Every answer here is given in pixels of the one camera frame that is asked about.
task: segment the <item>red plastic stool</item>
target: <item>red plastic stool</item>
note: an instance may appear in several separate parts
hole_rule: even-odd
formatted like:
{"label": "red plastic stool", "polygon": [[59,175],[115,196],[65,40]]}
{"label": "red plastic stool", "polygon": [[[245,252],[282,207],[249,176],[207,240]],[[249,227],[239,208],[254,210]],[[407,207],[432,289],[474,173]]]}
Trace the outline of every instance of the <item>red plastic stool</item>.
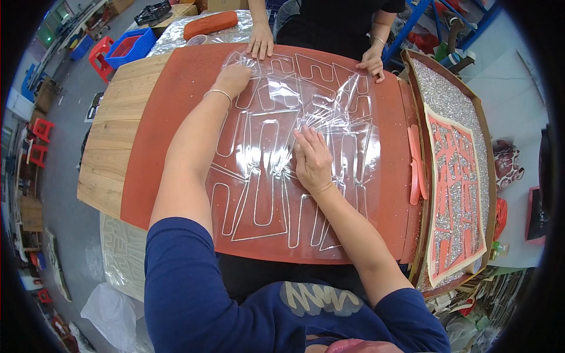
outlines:
{"label": "red plastic stool", "polygon": [[114,71],[105,60],[104,56],[110,51],[110,46],[114,44],[114,40],[108,36],[102,38],[95,46],[92,47],[88,55],[88,61],[92,64],[94,70],[100,75],[104,82],[108,83],[108,75]]}
{"label": "red plastic stool", "polygon": [[35,124],[33,124],[33,134],[45,142],[49,142],[49,132],[52,128],[55,127],[50,121],[40,119],[39,117],[36,119]]}
{"label": "red plastic stool", "polygon": [[[29,161],[37,164],[41,168],[45,168],[45,163],[43,163],[43,158],[45,157],[45,152],[47,152],[47,146],[38,145],[36,143],[33,144],[32,150],[29,153]],[[34,153],[39,152],[39,157],[35,157]]]}
{"label": "red plastic stool", "polygon": [[51,299],[51,297],[49,296],[49,291],[47,290],[47,288],[42,289],[42,290],[38,290],[37,291],[37,296],[39,297],[39,300],[42,303],[51,303],[53,302],[53,300]]}

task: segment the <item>blue crate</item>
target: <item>blue crate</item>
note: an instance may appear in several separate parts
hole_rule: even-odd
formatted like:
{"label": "blue crate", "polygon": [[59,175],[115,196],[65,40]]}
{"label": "blue crate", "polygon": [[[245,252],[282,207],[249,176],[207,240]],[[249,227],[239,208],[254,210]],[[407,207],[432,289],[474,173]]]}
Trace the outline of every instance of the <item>blue crate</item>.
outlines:
{"label": "blue crate", "polygon": [[[133,47],[125,56],[115,56],[113,58],[111,57],[114,50],[118,48],[118,46],[124,39],[134,36],[141,36],[141,37],[137,39],[137,41],[133,44]],[[151,28],[130,30],[129,32],[125,32],[120,37],[120,39],[118,39],[114,44],[112,44],[112,47],[110,48],[108,54],[106,54],[106,56],[104,57],[104,60],[111,67],[117,69],[123,64],[127,64],[132,61],[144,58],[145,55],[147,55],[147,53],[149,53],[151,48],[155,45],[155,42],[157,42],[157,38],[155,38],[155,35],[153,34]]]}

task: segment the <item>person in black shirt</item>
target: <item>person in black shirt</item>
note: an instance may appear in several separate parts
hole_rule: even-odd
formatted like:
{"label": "person in black shirt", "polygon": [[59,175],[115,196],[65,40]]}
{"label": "person in black shirt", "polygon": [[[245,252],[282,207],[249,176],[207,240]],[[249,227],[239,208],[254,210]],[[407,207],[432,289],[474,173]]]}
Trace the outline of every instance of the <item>person in black shirt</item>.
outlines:
{"label": "person in black shirt", "polygon": [[[277,33],[276,43],[316,49],[361,61],[356,65],[384,80],[381,54],[396,13],[404,0],[303,0]],[[264,0],[249,0],[253,31],[247,47],[253,58],[273,54],[273,35]]]}

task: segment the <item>black plastic crate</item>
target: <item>black plastic crate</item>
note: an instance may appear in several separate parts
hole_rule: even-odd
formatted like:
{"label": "black plastic crate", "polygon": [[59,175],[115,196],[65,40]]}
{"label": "black plastic crate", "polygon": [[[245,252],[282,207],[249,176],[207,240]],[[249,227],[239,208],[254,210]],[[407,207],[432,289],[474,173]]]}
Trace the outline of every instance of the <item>black plastic crate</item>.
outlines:
{"label": "black plastic crate", "polygon": [[165,0],[154,5],[145,6],[145,9],[143,9],[143,11],[141,11],[141,13],[133,19],[136,21],[138,26],[152,22],[159,22],[167,17],[171,9],[171,4],[168,0]]}

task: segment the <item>black shirt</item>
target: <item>black shirt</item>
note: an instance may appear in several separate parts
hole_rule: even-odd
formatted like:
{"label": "black shirt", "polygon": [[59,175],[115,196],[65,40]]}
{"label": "black shirt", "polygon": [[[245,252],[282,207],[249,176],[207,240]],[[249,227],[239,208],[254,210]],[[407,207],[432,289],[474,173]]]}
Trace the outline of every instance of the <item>black shirt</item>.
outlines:
{"label": "black shirt", "polygon": [[404,0],[303,0],[277,33],[277,44],[325,51],[361,60],[371,46],[367,33],[375,12],[402,12]]}
{"label": "black shirt", "polygon": [[342,33],[365,35],[375,12],[402,12],[404,0],[303,0],[300,14],[313,24]]}

